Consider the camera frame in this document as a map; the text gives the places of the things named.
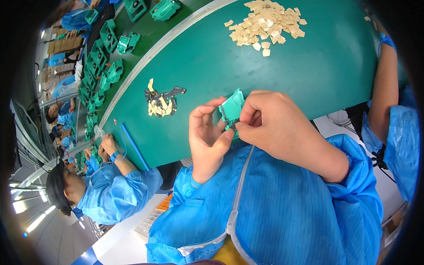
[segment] fluorescent light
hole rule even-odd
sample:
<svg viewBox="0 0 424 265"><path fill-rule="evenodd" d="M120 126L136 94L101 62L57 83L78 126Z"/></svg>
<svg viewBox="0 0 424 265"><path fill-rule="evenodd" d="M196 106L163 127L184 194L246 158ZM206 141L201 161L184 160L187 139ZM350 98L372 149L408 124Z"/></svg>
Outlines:
<svg viewBox="0 0 424 265"><path fill-rule="evenodd" d="M54 208L56 208L56 206L52 206L52 207L50 207L49 209L47 209L47 211L45 212L45 214L49 214L49 213L51 213L53 210L54 210Z"/></svg>
<svg viewBox="0 0 424 265"><path fill-rule="evenodd" d="M22 213L26 210L25 204L23 201L16 201L13 203L13 208L15 208L16 214Z"/></svg>
<svg viewBox="0 0 424 265"><path fill-rule="evenodd" d="M46 197L46 194L44 193L44 191L42 190L39 193L40 193L40 196L41 196L41 199L43 200L43 202L46 202L47 201L47 197Z"/></svg>
<svg viewBox="0 0 424 265"><path fill-rule="evenodd" d="M31 233L31 231L34 230L37 227L37 225L39 225L41 223L41 221L43 221L44 217L46 217L45 213L43 213L37 219L35 219L35 221L28 226L27 232Z"/></svg>

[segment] yellow shirt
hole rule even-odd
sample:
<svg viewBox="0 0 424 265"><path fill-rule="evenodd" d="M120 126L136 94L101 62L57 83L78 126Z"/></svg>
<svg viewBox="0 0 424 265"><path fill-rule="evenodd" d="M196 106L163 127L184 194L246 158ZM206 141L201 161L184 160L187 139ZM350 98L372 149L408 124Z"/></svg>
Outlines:
<svg viewBox="0 0 424 265"><path fill-rule="evenodd" d="M224 244L212 257L212 259L219 260L227 265L248 265L234 247L230 235L225 237Z"/></svg>

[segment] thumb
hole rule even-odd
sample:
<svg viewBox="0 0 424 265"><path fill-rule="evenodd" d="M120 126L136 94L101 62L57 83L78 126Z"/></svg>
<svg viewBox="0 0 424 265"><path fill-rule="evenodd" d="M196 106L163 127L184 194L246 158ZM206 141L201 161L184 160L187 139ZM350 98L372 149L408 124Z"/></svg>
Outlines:
<svg viewBox="0 0 424 265"><path fill-rule="evenodd" d="M239 133L240 139L251 145L256 145L256 141L263 137L261 135L261 126L253 127L245 122L240 121L236 123L236 128Z"/></svg>
<svg viewBox="0 0 424 265"><path fill-rule="evenodd" d="M212 146L215 153L219 154L219 156L223 156L230 149L231 142L233 141L233 137L234 137L233 129L228 129L225 132L223 132L218 137L218 139L216 139L216 142Z"/></svg>

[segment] blue antistatic wrist strap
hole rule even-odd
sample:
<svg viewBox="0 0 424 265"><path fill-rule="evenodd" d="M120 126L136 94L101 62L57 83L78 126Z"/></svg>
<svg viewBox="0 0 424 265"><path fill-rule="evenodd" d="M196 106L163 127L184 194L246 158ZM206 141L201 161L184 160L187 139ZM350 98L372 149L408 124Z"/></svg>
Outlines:
<svg viewBox="0 0 424 265"><path fill-rule="evenodd" d="M395 51L397 52L396 46L393 43L392 38L389 37L389 36L387 36L384 33L380 33L380 44L378 44L378 58L380 58L380 49L381 49L381 44L382 43L385 43L385 44L388 44L388 45L392 46L395 49Z"/></svg>

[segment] green workbench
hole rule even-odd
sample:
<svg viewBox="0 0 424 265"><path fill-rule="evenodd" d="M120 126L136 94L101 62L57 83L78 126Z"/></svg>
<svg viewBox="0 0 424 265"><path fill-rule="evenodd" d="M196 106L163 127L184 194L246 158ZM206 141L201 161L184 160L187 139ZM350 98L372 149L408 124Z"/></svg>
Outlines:
<svg viewBox="0 0 424 265"><path fill-rule="evenodd" d="M118 15L117 36L130 31L142 36L133 53L111 55L111 61L124 59L124 73L106 92L99 118L141 57L167 31L207 2L182 1L181 10L166 22L154 22L147 12L135 23L129 21L125 10ZM293 39L283 32L287 41L271 45L269 57L251 46L237 46L229 37L231 31L223 25L230 19L242 22L250 13L243 5L246 2L236 1L214 11L166 45L134 77L104 118L103 129L123 146L120 124L125 123L148 165L155 167L190 157L189 113L237 88L245 97L255 89L285 92L310 120L370 99L378 34L373 24L365 21L357 1L277 1L285 8L298 7L308 24L300 26L306 32L304 38ZM176 96L175 115L148 115L144 89L150 78L154 78L153 87L159 92L174 86L187 89L186 94ZM134 148L126 142L127 157L143 169Z"/></svg>

